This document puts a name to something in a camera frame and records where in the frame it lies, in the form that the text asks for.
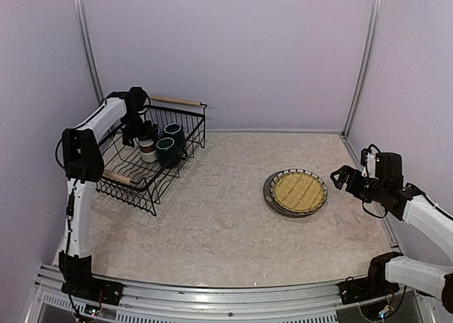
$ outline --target yellow woven mat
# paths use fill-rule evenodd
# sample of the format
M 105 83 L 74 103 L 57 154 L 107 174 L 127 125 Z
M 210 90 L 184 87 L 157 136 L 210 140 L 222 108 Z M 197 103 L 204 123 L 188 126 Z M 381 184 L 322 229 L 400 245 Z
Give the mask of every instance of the yellow woven mat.
M 272 194 L 278 205 L 295 213 L 310 213 L 318 210 L 326 199 L 322 183 L 302 172 L 290 172 L 280 176 Z

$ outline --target metal pole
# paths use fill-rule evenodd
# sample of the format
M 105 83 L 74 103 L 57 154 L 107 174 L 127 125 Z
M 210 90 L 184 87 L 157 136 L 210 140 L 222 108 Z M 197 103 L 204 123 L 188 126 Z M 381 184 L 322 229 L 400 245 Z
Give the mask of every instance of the metal pole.
M 360 99 L 362 98 L 363 88 L 367 79 L 369 63 L 371 62 L 372 52 L 374 48 L 374 40 L 377 33 L 377 25 L 379 22 L 379 15 L 381 13 L 382 0 L 373 0 L 371 14 L 369 15 L 367 39 L 365 40 L 365 49 L 362 54 L 362 61 L 360 62 L 359 74 L 355 83 L 354 96 L 352 98 L 351 106 L 349 108 L 346 124 L 343 128 L 343 135 L 347 139 L 352 130 L 357 110 L 359 108 Z
M 88 22 L 86 20 L 84 0 L 74 0 L 74 8 L 76 9 L 77 24 L 79 25 L 81 41 L 84 47 L 88 70 L 90 72 L 91 83 L 93 84 L 96 99 L 98 100 L 98 103 L 101 104 L 101 101 L 104 97 L 104 93 L 101 87 L 101 81 L 99 79 L 96 62 L 94 60 L 93 49 L 91 47 L 90 33 L 88 31 Z

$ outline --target plate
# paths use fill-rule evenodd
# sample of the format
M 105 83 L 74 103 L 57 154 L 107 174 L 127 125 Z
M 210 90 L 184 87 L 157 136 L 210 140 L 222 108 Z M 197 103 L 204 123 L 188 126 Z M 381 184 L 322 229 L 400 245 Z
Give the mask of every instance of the plate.
M 319 210 L 327 199 L 327 187 L 315 173 L 286 169 L 271 175 L 263 187 L 266 203 L 287 217 L 306 217 Z

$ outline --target gray plate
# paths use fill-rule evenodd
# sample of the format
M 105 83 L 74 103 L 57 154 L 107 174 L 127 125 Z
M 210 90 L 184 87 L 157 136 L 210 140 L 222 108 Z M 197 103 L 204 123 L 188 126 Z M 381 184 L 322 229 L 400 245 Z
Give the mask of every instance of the gray plate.
M 311 211 L 310 213 L 299 213 L 299 212 L 292 212 L 292 211 L 289 211 L 285 208 L 283 208 L 282 206 L 280 206 L 274 199 L 273 195 L 272 195 L 272 188 L 274 186 L 274 183 L 275 183 L 275 180 L 279 177 L 281 177 L 283 174 L 286 174 L 286 173 L 289 173 L 289 172 L 303 172 L 303 173 L 307 173 L 307 174 L 310 174 L 311 176 L 314 176 L 316 179 L 318 179 L 320 182 L 321 182 L 321 185 L 323 186 L 325 192 L 326 192 L 326 197 L 324 198 L 324 201 L 323 203 L 321 204 L 321 206 L 319 206 L 318 209 L 316 209 L 315 211 Z M 310 171 L 307 171 L 305 169 L 285 169 L 283 171 L 280 171 L 280 172 L 277 172 L 277 173 L 274 173 L 273 175 L 271 175 L 264 183 L 264 187 L 263 187 L 263 194 L 264 194 L 264 199 L 266 201 L 266 203 L 270 206 L 270 208 L 272 208 L 274 211 L 276 211 L 277 213 L 281 214 L 281 215 L 284 215 L 286 217 L 291 217 L 291 218 L 298 218 L 298 217 L 306 217 L 307 215 L 312 215 L 313 213 L 315 213 L 317 210 L 319 210 L 320 208 L 323 207 L 324 203 L 326 202 L 327 200 L 327 187 L 324 183 L 324 181 L 319 178 L 315 173 L 313 172 L 310 172 Z

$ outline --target wooden handle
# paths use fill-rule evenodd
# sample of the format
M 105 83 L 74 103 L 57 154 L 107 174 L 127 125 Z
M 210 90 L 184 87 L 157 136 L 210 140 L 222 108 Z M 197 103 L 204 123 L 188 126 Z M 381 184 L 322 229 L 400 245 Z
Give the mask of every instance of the wooden handle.
M 197 106 L 197 107 L 201 106 L 201 102 L 199 102 L 199 101 L 181 100 L 180 98 L 169 98 L 168 96 L 151 95 L 150 99 L 152 101 L 179 103 L 180 105 L 187 105 L 187 106 Z
M 110 178 L 116 181 L 119 181 L 120 183 L 125 183 L 126 185 L 130 185 L 132 179 L 127 177 L 127 176 L 122 176 L 121 174 L 109 171 L 108 169 L 104 169 L 104 173 L 102 173 L 102 176 L 106 178 Z

